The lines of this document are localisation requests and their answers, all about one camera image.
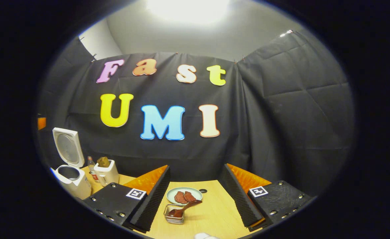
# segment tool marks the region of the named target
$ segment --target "open lid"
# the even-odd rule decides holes
[[[80,168],[84,165],[78,132],[63,128],[54,128],[53,138],[61,159],[69,166]]]

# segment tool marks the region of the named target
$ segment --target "wooden table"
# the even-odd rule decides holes
[[[103,187],[96,183],[89,174],[87,167],[82,168],[87,179],[92,184],[92,194]],[[119,184],[124,184],[134,179],[125,175],[119,175]],[[156,239],[193,239],[197,233],[207,233],[220,239],[237,239],[261,229],[250,232],[243,226],[241,216],[236,209],[235,201],[225,191],[217,180],[203,182],[170,182],[167,192],[177,187],[190,187],[194,189],[207,189],[202,194],[202,203],[185,211],[185,223],[182,225],[169,224],[164,218],[164,210],[167,204],[171,204],[164,195],[152,222],[151,230],[140,234]]]

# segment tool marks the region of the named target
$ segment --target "spoon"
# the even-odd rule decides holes
[[[195,206],[199,203],[202,203],[201,200],[193,200],[191,201],[190,203],[186,204],[186,206],[182,209],[173,209],[169,212],[168,216],[173,216],[173,217],[182,217],[183,216],[183,212],[188,209],[189,207],[192,207],[192,206]]]

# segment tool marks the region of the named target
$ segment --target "light blue plate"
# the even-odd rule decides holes
[[[186,204],[181,204],[179,202],[176,202],[174,200],[174,196],[177,194],[177,192],[180,191],[183,194],[185,192],[190,192],[194,198],[197,200],[202,200],[202,193],[199,192],[199,190],[193,189],[193,188],[188,188],[188,187],[180,187],[180,188],[175,188],[171,189],[167,192],[167,199],[172,203],[172,204],[178,204],[178,205],[186,205]]]

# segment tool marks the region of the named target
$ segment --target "meat slice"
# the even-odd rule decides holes
[[[185,192],[184,198],[188,202],[196,200],[196,198],[190,192]]]
[[[186,204],[187,201],[184,198],[183,192],[178,191],[177,194],[174,196],[174,200],[176,202],[181,203],[181,204]]]

